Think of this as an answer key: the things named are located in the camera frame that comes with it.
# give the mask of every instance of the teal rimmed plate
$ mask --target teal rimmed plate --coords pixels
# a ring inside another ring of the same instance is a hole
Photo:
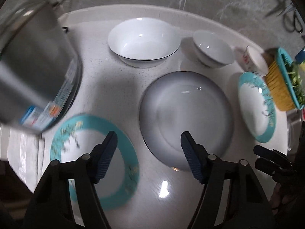
[[[260,143],[268,142],[275,131],[276,111],[263,79],[252,72],[243,73],[238,82],[238,98],[242,117],[251,134]]]
[[[136,190],[139,163],[135,149],[127,136],[111,122],[93,115],[77,115],[65,121],[57,130],[51,145],[50,160],[74,161],[90,153],[103,142],[109,131],[118,136],[118,146],[105,178],[95,185],[104,210],[125,204]],[[74,180],[69,180],[70,196],[77,201]]]

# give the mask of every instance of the screw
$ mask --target screw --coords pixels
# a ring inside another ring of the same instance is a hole
[[[248,162],[247,162],[246,160],[242,159],[242,160],[240,161],[240,164],[243,165],[243,166],[247,166],[247,165],[248,165]]]
[[[82,155],[81,158],[82,158],[83,160],[88,160],[90,157],[91,157],[90,154],[84,154],[84,155]]]
[[[55,165],[57,165],[57,164],[59,164],[59,160],[54,159],[54,160],[51,161],[51,165],[52,165],[52,166],[55,166]]]
[[[214,155],[214,154],[209,154],[209,155],[208,155],[208,159],[209,159],[209,160],[216,160],[216,158],[217,158],[217,157],[216,157],[216,155]]]

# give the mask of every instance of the gray plate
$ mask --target gray plate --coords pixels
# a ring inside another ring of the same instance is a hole
[[[180,136],[189,131],[208,153],[221,157],[231,143],[231,105],[210,79],[188,71],[172,72],[146,90],[140,107],[140,128],[149,150],[161,162],[189,170]]]

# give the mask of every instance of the appliance lid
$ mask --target appliance lid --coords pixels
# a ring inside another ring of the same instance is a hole
[[[0,25],[0,56],[6,45],[38,11],[49,4],[47,1],[30,0],[18,7]]]

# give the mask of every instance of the small white bowl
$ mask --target small white bowl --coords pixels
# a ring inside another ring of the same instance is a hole
[[[262,54],[252,46],[247,46],[243,55],[243,62],[246,71],[253,72],[260,77],[266,76],[269,72],[266,60],[263,58]]]
[[[193,34],[193,41],[197,57],[208,67],[224,67],[235,60],[231,47],[214,33],[197,30]]]
[[[135,18],[115,26],[108,45],[125,63],[154,67],[178,50],[181,37],[170,24],[153,18]]]

